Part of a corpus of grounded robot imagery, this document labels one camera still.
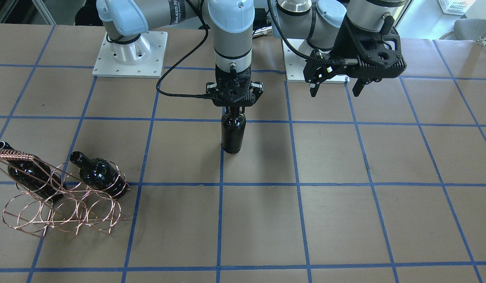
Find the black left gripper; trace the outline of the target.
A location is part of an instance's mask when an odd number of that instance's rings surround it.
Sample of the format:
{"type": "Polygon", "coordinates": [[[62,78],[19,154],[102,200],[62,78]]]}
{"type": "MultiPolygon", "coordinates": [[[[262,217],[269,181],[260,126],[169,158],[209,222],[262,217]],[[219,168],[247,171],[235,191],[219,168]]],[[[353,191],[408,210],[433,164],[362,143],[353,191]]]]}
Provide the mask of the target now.
{"type": "Polygon", "coordinates": [[[386,16],[381,28],[367,31],[345,16],[331,51],[334,59],[320,50],[313,50],[312,58],[306,60],[304,79],[310,84],[311,97],[317,95],[321,83],[346,68],[346,59],[358,61],[347,67],[345,72],[349,77],[357,78],[352,88],[354,97],[359,97],[364,86],[372,83],[373,79],[396,78],[402,74],[407,63],[401,52],[400,36],[393,24],[393,16],[386,16]]]}

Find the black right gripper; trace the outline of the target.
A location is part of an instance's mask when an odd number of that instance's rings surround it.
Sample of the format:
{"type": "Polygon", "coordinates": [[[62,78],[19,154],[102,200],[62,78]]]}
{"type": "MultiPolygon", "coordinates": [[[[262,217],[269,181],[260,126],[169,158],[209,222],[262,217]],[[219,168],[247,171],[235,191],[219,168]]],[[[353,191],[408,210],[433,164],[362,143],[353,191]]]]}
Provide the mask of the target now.
{"type": "Polygon", "coordinates": [[[241,72],[215,66],[215,79],[206,84],[206,98],[217,107],[250,107],[263,94],[263,83],[251,81],[251,66],[241,72]]]}

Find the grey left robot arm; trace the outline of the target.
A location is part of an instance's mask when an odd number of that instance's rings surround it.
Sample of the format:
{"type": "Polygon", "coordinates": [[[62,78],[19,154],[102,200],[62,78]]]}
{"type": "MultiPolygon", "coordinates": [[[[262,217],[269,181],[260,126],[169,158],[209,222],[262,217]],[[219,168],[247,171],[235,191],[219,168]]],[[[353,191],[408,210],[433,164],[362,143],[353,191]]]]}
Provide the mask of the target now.
{"type": "Polygon", "coordinates": [[[312,97],[337,75],[364,86],[396,78],[407,68],[394,16],[405,0],[269,0],[275,33],[305,60],[304,80],[312,97]]]}

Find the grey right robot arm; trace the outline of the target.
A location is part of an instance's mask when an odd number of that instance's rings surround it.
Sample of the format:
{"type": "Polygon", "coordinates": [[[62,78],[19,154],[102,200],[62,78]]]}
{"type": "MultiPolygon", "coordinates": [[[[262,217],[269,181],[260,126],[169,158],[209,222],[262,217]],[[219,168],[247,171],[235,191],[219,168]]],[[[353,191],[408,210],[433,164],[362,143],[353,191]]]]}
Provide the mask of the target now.
{"type": "MultiPolygon", "coordinates": [[[[351,8],[341,7],[342,22],[332,26],[339,29],[328,56],[323,48],[313,49],[310,55],[299,52],[290,38],[304,40],[326,36],[329,21],[310,0],[268,0],[273,28],[283,42],[297,56],[306,61],[304,79],[312,85],[315,97],[317,86],[332,76],[351,73],[363,63],[361,40],[356,33],[365,33],[349,18],[351,8]]],[[[251,80],[252,40],[255,19],[252,0],[98,0],[97,12],[106,28],[108,41],[115,45],[132,45],[151,29],[180,24],[198,18],[205,30],[200,47],[213,34],[215,52],[215,82],[208,83],[205,94],[163,95],[182,98],[210,99],[217,107],[228,111],[253,106],[263,94],[263,84],[251,80]]]]}

